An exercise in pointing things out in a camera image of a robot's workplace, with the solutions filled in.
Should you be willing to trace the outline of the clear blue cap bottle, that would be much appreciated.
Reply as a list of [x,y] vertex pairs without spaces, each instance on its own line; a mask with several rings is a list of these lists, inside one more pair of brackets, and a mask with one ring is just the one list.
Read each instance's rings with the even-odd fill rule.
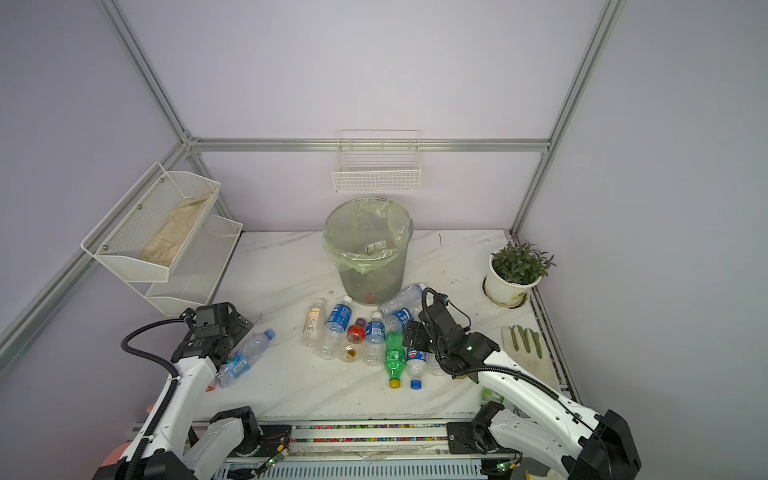
[[249,333],[220,367],[216,376],[217,386],[227,388],[234,384],[263,356],[276,336],[272,329]]

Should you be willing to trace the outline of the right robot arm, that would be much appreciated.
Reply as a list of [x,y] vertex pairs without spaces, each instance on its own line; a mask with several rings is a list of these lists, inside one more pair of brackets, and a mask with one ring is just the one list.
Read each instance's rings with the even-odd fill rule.
[[421,295],[422,310],[407,324],[403,344],[435,355],[453,379],[466,377],[493,390],[519,409],[491,401],[470,422],[474,450],[517,451],[567,479],[634,479],[642,462],[627,421],[603,414],[550,388],[495,341],[460,326],[448,297],[432,288]]

